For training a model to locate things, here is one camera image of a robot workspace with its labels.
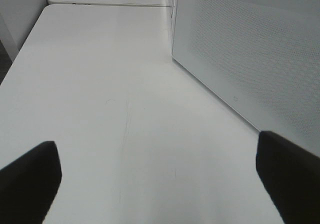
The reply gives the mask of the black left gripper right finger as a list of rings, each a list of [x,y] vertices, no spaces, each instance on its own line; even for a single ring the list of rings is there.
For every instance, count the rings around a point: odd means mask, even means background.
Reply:
[[[272,131],[258,136],[255,167],[286,224],[320,222],[320,159]]]

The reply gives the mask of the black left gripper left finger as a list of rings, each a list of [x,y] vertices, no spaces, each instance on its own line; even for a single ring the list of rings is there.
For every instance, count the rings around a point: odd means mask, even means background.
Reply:
[[[62,180],[54,141],[35,146],[0,170],[0,222],[41,224]]]

